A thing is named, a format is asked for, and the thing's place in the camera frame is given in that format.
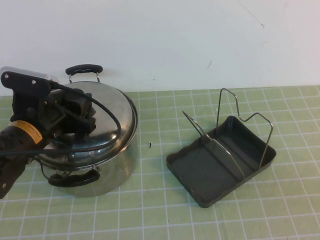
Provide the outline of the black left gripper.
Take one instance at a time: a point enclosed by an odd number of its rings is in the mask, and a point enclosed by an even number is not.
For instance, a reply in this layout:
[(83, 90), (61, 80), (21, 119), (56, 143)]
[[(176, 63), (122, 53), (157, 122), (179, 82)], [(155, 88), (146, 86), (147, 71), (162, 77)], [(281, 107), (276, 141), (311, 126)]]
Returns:
[(54, 90), (45, 97), (13, 94), (13, 120), (32, 124), (41, 133), (88, 135), (96, 129), (92, 94)]

